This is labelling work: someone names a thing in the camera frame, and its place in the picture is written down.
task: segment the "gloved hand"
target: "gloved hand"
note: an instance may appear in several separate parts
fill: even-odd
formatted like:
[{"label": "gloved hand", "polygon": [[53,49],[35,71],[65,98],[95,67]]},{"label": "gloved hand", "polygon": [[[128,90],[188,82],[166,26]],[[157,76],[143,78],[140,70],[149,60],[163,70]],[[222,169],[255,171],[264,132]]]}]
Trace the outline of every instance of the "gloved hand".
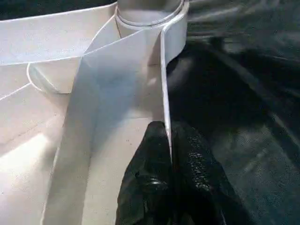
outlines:
[{"label": "gloved hand", "polygon": [[172,161],[162,122],[148,125],[118,197],[116,225],[248,225],[252,221],[208,144],[172,123]]}]

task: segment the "white cylinder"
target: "white cylinder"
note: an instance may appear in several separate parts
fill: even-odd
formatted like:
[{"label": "white cylinder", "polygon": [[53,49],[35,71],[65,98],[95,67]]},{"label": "white cylinder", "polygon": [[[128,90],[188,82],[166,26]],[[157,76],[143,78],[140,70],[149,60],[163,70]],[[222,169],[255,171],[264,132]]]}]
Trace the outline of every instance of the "white cylinder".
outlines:
[{"label": "white cylinder", "polygon": [[118,0],[118,16],[130,25],[150,26],[177,14],[183,0]]}]

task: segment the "white surface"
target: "white surface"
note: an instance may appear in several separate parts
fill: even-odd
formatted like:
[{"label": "white surface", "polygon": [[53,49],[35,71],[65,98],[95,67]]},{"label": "white surface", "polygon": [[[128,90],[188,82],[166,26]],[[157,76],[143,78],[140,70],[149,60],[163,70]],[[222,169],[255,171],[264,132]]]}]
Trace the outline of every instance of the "white surface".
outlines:
[{"label": "white surface", "polygon": [[[12,55],[7,53],[8,49],[0,52],[0,68],[6,70],[6,74],[19,71],[15,73],[16,77],[23,73],[27,62],[33,60],[28,66],[28,75],[32,84],[43,91],[35,90],[26,79],[14,82],[12,78],[8,79],[9,87],[2,92],[1,224],[35,225],[41,214],[44,225],[114,223],[123,173],[147,125],[154,120],[164,120],[170,135],[165,66],[184,46],[186,21],[183,15],[187,8],[188,3],[166,24],[150,28],[122,30],[114,16],[107,17],[106,22],[99,22],[105,26],[94,30],[94,37],[89,32],[86,34],[91,45],[76,50],[68,45],[65,49],[59,50],[56,46],[50,49],[49,43],[41,41],[42,47],[37,45],[35,48],[29,42],[28,46],[20,44],[20,49],[12,48]],[[73,23],[65,20],[61,25],[81,24],[79,18],[85,21],[81,13],[89,10],[94,14],[95,9],[71,12],[74,17],[78,15],[77,19],[73,19]],[[65,18],[67,14],[56,16]],[[45,27],[38,21],[50,21],[49,18],[54,17],[47,15],[40,17],[41,20],[35,17],[15,21],[21,25],[29,21],[27,26],[35,31],[42,29],[42,34],[47,35],[54,24],[59,27],[60,23],[51,23],[51,26],[48,23]],[[172,24],[177,23],[179,25],[172,29]],[[0,30],[3,28],[9,29],[9,26],[0,23]],[[12,35],[17,31],[11,28],[9,32]],[[59,38],[70,40],[66,37],[72,31],[66,32],[65,36],[63,31],[57,31]],[[33,39],[38,41],[43,35],[33,36]],[[73,47],[85,43],[86,39],[80,38],[81,35],[85,36],[84,32],[78,39],[71,40]],[[1,33],[0,39],[3,37],[7,36]],[[87,54],[80,62],[79,52],[85,49],[88,49]],[[17,62],[23,64],[5,66]],[[68,102],[61,104],[57,101],[61,95],[54,92],[70,92],[79,63],[61,134],[59,130]],[[55,121],[54,129],[49,128],[48,121],[50,124]]]}]

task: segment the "glossy black glove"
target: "glossy black glove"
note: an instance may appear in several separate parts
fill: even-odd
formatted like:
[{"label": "glossy black glove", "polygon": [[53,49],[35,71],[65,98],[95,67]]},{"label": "glossy black glove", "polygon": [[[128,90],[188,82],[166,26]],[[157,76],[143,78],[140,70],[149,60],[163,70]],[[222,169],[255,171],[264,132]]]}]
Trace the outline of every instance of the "glossy black glove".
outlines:
[{"label": "glossy black glove", "polygon": [[172,123],[173,168],[162,122],[149,124],[120,188],[116,225],[251,224],[199,133]]}]

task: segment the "white plastic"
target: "white plastic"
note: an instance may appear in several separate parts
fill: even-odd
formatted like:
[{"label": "white plastic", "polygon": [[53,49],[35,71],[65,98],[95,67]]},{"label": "white plastic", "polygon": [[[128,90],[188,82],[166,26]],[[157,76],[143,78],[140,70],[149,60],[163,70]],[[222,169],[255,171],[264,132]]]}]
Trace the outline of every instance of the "white plastic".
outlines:
[{"label": "white plastic", "polygon": [[[47,199],[42,224],[113,224],[123,173],[147,125],[164,121],[171,139],[165,67],[185,45],[188,7],[186,1],[176,16],[150,27],[134,27],[112,15],[80,60],[74,56],[27,65],[28,87],[35,87],[51,104],[57,103],[49,96],[61,97],[72,89],[62,136],[56,138],[61,141],[47,197],[42,187]],[[66,76],[57,76],[57,71]],[[42,182],[48,184],[45,177]],[[13,194],[12,189],[5,196]],[[24,194],[34,198],[33,193]],[[41,206],[39,199],[31,204],[35,209]],[[25,216],[21,211],[6,213]],[[14,224],[14,219],[1,215],[1,223]],[[23,218],[23,224],[37,224],[36,215]]]}]

